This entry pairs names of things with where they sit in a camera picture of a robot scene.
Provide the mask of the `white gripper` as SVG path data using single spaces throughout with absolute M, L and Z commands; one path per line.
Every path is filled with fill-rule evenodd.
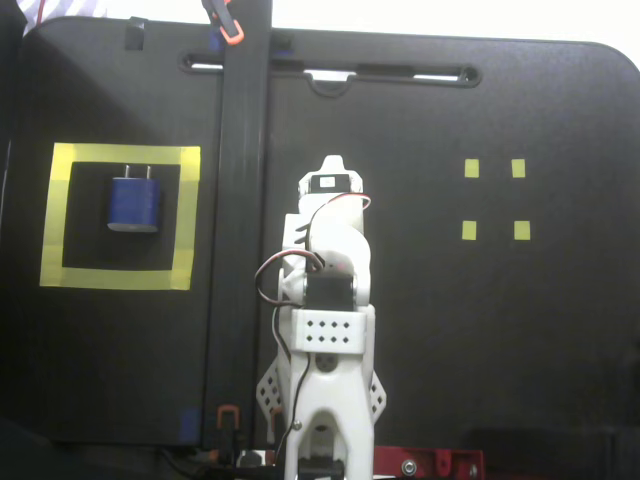
M 321 170 L 308 172 L 298 183 L 298 212 L 311 214 L 321 205 L 339 194 L 363 193 L 361 176 L 354 170 L 345 170 L 341 155 L 327 155 Z

